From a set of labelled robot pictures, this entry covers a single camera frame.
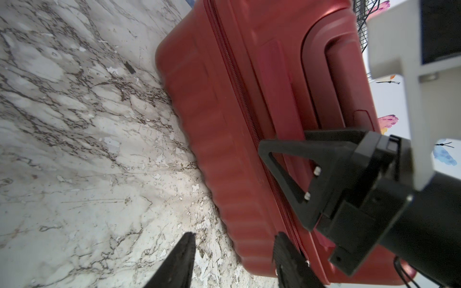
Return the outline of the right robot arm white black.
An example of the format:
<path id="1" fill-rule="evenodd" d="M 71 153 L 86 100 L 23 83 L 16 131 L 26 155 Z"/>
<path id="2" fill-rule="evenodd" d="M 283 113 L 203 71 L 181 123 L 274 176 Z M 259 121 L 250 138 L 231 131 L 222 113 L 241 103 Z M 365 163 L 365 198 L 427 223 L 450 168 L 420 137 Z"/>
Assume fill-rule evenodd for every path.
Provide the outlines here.
<path id="1" fill-rule="evenodd" d="M 307 131 L 263 140 L 258 153 L 307 230 L 335 243 L 330 262 L 351 276 L 382 245 L 439 285 L 461 285 L 461 182 L 412 178 L 411 143 L 365 130 Z"/>

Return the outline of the red hard-shell suitcase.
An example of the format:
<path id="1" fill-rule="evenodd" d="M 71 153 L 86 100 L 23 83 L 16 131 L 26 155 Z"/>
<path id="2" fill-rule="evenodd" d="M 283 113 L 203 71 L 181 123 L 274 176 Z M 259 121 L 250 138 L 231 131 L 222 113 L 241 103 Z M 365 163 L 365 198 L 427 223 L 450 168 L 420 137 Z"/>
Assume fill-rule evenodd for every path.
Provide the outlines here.
<path id="1" fill-rule="evenodd" d="M 244 269 L 274 277 L 284 232 L 321 282 L 403 284 L 377 247 L 351 277 L 334 244 L 302 227 L 258 155 L 306 130 L 380 130 L 351 1 L 196 1 L 159 44 L 156 68 Z"/>

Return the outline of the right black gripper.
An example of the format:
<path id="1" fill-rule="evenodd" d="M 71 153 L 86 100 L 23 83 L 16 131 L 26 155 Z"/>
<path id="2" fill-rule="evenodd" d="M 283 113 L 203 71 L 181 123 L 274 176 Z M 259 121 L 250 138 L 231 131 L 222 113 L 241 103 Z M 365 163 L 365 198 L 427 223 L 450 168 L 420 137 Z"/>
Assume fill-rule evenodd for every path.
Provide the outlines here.
<path id="1" fill-rule="evenodd" d="M 330 262 L 354 275 L 413 200 L 411 141 L 364 129 L 306 130 L 262 140 L 258 154 L 303 228 L 335 243 Z"/>

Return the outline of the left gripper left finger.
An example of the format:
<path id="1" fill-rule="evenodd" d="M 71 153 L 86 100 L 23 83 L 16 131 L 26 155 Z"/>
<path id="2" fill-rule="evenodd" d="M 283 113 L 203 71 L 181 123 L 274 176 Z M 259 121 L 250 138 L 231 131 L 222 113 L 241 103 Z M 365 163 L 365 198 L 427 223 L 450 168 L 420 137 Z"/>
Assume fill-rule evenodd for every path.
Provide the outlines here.
<path id="1" fill-rule="evenodd" d="M 144 287 L 190 288 L 195 253 L 195 234 L 186 232 Z"/>

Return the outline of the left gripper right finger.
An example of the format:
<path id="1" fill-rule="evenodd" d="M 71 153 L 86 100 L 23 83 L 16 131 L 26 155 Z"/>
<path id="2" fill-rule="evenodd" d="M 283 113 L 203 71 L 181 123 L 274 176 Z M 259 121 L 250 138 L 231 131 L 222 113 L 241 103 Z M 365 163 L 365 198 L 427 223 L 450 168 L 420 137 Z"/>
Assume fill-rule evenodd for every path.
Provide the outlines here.
<path id="1" fill-rule="evenodd" d="M 324 288 L 306 259 L 283 232 L 275 237 L 273 261 L 280 288 Z"/>

